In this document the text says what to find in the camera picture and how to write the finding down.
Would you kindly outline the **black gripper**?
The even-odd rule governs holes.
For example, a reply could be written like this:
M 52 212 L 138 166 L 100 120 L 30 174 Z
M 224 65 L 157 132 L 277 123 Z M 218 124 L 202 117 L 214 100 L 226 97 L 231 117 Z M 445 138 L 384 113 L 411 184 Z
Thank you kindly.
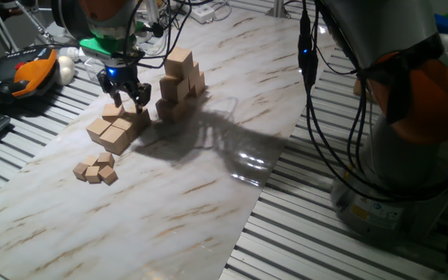
M 114 101 L 115 107 L 122 105 L 121 95 L 118 90 L 130 93 L 137 114 L 142 112 L 144 106 L 151 99 L 152 85 L 139 83 L 136 62 L 131 61 L 126 65 L 105 65 L 97 74 L 97 78 L 101 89 Z

